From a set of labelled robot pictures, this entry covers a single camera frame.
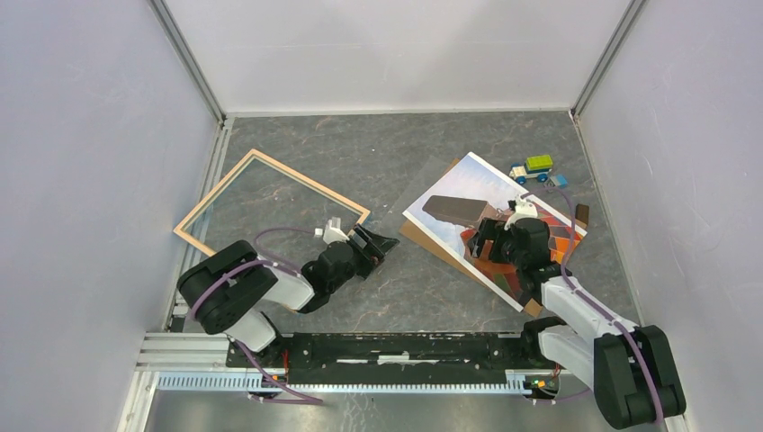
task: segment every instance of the wall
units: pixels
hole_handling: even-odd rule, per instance
[[[692,430],[763,411],[763,4],[649,2],[582,114],[647,323],[669,335]]]
[[[0,430],[114,430],[216,125],[148,2],[0,17]]]
[[[230,113],[569,108],[627,0],[166,0]]]

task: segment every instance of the painting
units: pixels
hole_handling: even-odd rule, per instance
[[[478,280],[521,311],[529,297],[519,287],[514,266],[492,263],[485,258],[486,254],[473,257],[469,240],[482,219],[507,220],[511,215],[508,202],[525,192],[524,187],[470,153],[418,197],[403,215]],[[536,196],[529,199],[535,203],[540,219],[549,225],[551,259],[560,262],[570,247],[570,219]],[[584,229],[576,227],[572,247],[585,235]]]

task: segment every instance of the wooden frame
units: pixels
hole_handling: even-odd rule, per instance
[[[238,175],[240,175],[244,169],[246,169],[254,160],[259,160],[270,168],[293,178],[298,183],[308,186],[310,189],[327,197],[329,200],[335,203],[340,203],[348,210],[358,213],[360,217],[356,223],[363,223],[368,215],[371,214],[371,211],[358,204],[357,202],[353,202],[340,195],[339,193],[328,189],[323,184],[320,184],[315,180],[306,177],[297,171],[294,171],[293,169],[273,159],[272,157],[267,156],[263,152],[251,149],[247,155],[239,160],[236,166],[234,166],[229,173],[222,177],[222,180],[220,180],[220,182],[215,185],[209,193],[207,193],[207,196],[205,196],[198,204],[196,204],[196,206],[193,207],[193,210],[191,210],[191,212],[188,213],[188,215],[185,216],[183,220],[177,224],[175,229],[173,229],[173,232],[180,236],[181,239],[191,244],[191,246],[194,248],[199,249],[207,257],[214,255],[215,251],[211,247],[203,244],[199,239],[192,236],[187,230],[194,222],[196,222],[197,219],[199,219],[199,216],[201,216],[210,207],[212,202],[214,202],[217,197],[219,197],[220,194],[222,194],[223,191],[225,191],[228,186],[233,183],[233,180],[236,180]]]

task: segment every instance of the toy truck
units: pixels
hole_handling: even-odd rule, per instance
[[[538,182],[543,183],[548,180],[548,174],[553,167],[551,156],[532,156],[528,157],[525,164],[514,164],[508,176],[513,178],[520,185],[524,185],[528,178],[537,178]]]

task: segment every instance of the gray marble floor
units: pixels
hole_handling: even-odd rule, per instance
[[[399,214],[454,158],[470,151],[505,172],[526,157],[548,153],[568,191],[591,208],[588,235],[570,261],[580,281],[632,320],[635,308],[602,212],[596,184],[565,112],[481,112],[236,119],[223,172],[250,149],[372,211],[367,227],[401,238],[387,262],[366,281],[343,286],[308,315],[263,305],[282,332],[519,330],[528,316],[493,292],[402,238]],[[555,194],[544,199],[566,213]],[[253,238],[273,226],[314,228],[332,215],[350,226],[356,215],[272,169],[255,163],[215,202],[206,236],[215,249]],[[310,235],[273,233],[268,248],[303,263],[324,245]]]

